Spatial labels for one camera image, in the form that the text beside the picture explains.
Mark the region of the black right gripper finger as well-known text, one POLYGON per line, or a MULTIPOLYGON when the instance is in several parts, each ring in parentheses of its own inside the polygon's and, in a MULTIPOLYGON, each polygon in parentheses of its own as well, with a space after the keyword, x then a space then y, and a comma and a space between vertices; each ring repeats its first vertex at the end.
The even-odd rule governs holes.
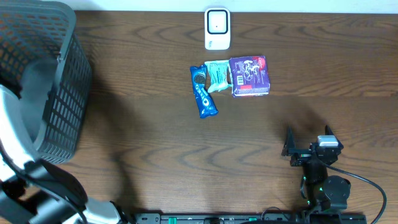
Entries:
POLYGON ((291 156, 295 152, 295 141, 291 127, 287 128, 287 135, 282 148, 282 156, 291 156))
MULTIPOLYGON (((333 133, 333 131, 331 130, 331 128, 329 127, 329 125, 326 125, 325 126, 325 134, 326 135, 334 135, 335 136, 335 134, 333 133)), ((337 140, 338 140, 338 142, 339 142, 339 145, 338 145, 338 148, 340 148, 340 149, 343 149, 344 148, 344 145, 341 143, 341 141, 337 138, 337 140)))

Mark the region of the purple snack box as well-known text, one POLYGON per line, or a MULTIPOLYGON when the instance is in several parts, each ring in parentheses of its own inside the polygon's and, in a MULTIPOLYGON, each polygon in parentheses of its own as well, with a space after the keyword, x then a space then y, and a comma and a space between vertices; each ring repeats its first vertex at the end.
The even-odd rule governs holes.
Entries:
POLYGON ((230 58, 229 71, 233 97, 269 94, 271 83, 264 55, 230 58))

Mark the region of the blue Oreo cookie pack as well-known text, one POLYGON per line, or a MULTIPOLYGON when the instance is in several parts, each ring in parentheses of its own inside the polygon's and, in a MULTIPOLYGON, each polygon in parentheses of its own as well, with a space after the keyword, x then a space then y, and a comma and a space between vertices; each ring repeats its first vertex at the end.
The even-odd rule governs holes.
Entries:
POLYGON ((191 66, 190 72, 192 75, 193 94, 195 95, 200 118, 205 119, 209 116, 217 115, 218 110, 216 109, 213 99, 205 89, 207 72, 206 66, 191 66))

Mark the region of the mint green snack packet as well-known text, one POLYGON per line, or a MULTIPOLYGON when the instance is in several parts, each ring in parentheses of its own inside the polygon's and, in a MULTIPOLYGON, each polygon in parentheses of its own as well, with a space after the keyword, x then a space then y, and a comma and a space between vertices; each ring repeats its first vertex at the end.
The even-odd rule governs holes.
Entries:
POLYGON ((205 65, 211 80, 208 93, 232 87, 232 84, 228 82, 229 60, 207 61, 205 65))

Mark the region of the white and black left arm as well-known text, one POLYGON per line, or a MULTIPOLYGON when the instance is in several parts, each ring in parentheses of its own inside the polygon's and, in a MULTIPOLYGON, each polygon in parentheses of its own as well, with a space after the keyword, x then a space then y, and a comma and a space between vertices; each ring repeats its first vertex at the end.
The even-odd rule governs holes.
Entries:
POLYGON ((18 97, 1 87, 1 216, 11 223, 135 223, 114 202, 87 196, 74 176, 41 159, 18 97))

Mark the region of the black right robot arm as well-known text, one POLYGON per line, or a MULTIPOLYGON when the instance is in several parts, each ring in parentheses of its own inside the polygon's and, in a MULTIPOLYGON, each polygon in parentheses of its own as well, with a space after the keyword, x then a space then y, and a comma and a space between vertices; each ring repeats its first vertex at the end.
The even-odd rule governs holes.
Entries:
POLYGON ((300 193, 307 200, 309 214, 340 213, 347 208, 350 195, 350 181, 328 175, 327 168, 338 160, 344 146, 326 126, 324 135, 319 135, 316 142, 307 149, 299 149, 291 128, 287 129, 282 156, 290 157, 292 167, 301 167, 303 176, 300 193))

